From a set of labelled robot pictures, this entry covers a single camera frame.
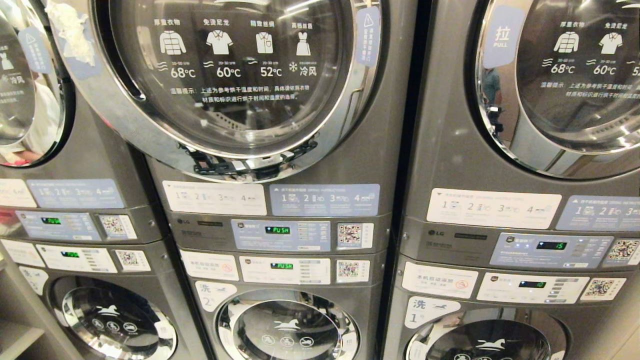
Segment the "qr code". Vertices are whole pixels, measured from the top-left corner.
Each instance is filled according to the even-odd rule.
[[[362,242],[362,224],[341,224],[338,226],[338,242],[359,244]]]
[[[584,296],[601,297],[606,296],[611,287],[616,283],[615,280],[593,280],[589,284]]]
[[[608,258],[612,260],[627,260],[631,258],[638,245],[640,245],[638,240],[618,240],[609,252]]]

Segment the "label sticker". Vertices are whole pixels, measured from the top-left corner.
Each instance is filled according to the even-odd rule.
[[[404,326],[409,329],[417,329],[428,322],[458,310],[460,310],[460,303],[457,301],[420,296],[410,297],[406,306]]]
[[[138,238],[128,215],[99,215],[98,218],[107,234],[107,239],[133,240]]]
[[[49,274],[42,269],[28,268],[26,266],[18,266],[22,276],[27,280],[33,291],[42,296],[44,284],[49,278]]]
[[[330,259],[240,256],[240,267],[246,282],[295,285],[331,284]]]
[[[27,180],[27,185],[41,208],[124,208],[112,179]]]
[[[29,63],[29,68],[34,72],[50,74],[53,71],[53,64],[42,40],[43,36],[46,35],[41,34],[34,26],[30,26],[18,33],[18,40]]]
[[[44,262],[40,258],[40,255],[38,255],[38,251],[36,251],[33,244],[7,239],[1,239],[1,241],[14,262],[18,264],[39,266],[41,268],[45,267]]]
[[[337,282],[369,282],[370,265],[369,260],[336,261]]]
[[[597,268],[613,236],[502,233],[491,265],[523,268]]]
[[[27,184],[22,179],[0,179],[0,206],[37,208]]]
[[[222,282],[196,281],[196,291],[202,309],[212,313],[218,305],[237,293],[238,289],[232,284]]]
[[[548,229],[561,195],[435,188],[427,221],[445,224]]]
[[[30,238],[46,240],[100,241],[100,234],[88,213],[16,211]]]
[[[371,249],[373,247],[373,226],[373,223],[339,223],[337,249]]]
[[[259,184],[162,182],[169,208],[183,213],[267,215],[264,188]]]
[[[239,281],[236,259],[233,255],[210,254],[180,250],[187,274],[205,279]]]
[[[272,184],[275,216],[373,217],[378,214],[379,184]]]
[[[484,275],[477,299],[523,304],[574,304],[588,277],[500,274]]]
[[[145,252],[142,250],[116,250],[122,271],[151,271]]]
[[[594,277],[589,281],[580,301],[611,301],[622,289],[627,279],[621,277]]]
[[[78,272],[118,272],[105,248],[38,244],[36,249],[47,266],[52,269]]]
[[[556,229],[640,231],[640,197],[573,195]]]
[[[477,278],[477,271],[417,265],[407,261],[402,287],[417,293],[469,299]]]
[[[331,251],[329,221],[231,220],[242,250]]]

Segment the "digital display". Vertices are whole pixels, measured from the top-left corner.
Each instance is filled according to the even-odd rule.
[[[284,226],[267,226],[264,230],[267,234],[291,234],[291,228]]]
[[[538,243],[536,249],[543,250],[564,250],[567,243],[554,243],[552,241],[541,241]]]
[[[545,281],[520,281],[519,288],[542,289],[547,285]]]
[[[287,263],[271,263],[272,269],[293,270],[293,264]]]
[[[49,225],[61,225],[62,223],[60,222],[59,218],[40,218],[42,220],[43,223],[45,224],[49,224]]]

